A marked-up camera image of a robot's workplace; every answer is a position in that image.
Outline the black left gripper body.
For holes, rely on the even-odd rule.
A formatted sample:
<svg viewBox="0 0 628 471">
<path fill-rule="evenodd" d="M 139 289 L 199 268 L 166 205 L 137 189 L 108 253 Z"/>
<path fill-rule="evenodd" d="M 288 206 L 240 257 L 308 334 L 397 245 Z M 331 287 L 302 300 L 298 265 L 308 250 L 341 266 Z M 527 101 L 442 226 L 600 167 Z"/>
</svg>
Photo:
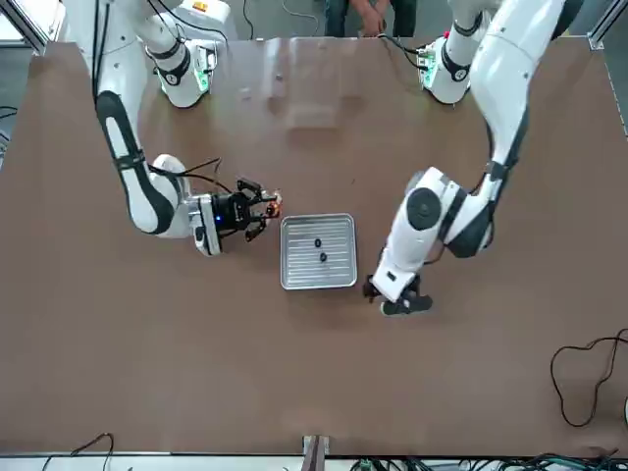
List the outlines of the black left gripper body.
<svg viewBox="0 0 628 471">
<path fill-rule="evenodd" d="M 375 298 L 390 303 L 402 302 L 416 296 L 420 286 L 420 278 L 416 275 L 397 272 L 381 272 L 368 275 L 362 284 L 362 296 L 372 302 Z"/>
</svg>

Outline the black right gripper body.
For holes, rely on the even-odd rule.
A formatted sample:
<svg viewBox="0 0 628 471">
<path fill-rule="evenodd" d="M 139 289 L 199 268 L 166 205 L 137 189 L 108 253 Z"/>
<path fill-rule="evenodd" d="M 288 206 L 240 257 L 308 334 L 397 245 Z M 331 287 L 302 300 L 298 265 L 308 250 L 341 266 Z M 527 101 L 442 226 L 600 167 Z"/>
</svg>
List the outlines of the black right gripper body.
<svg viewBox="0 0 628 471">
<path fill-rule="evenodd" d="M 219 237 L 247 229 L 251 218 L 249 203 L 249 198 L 240 191 L 212 195 L 213 217 Z"/>
</svg>

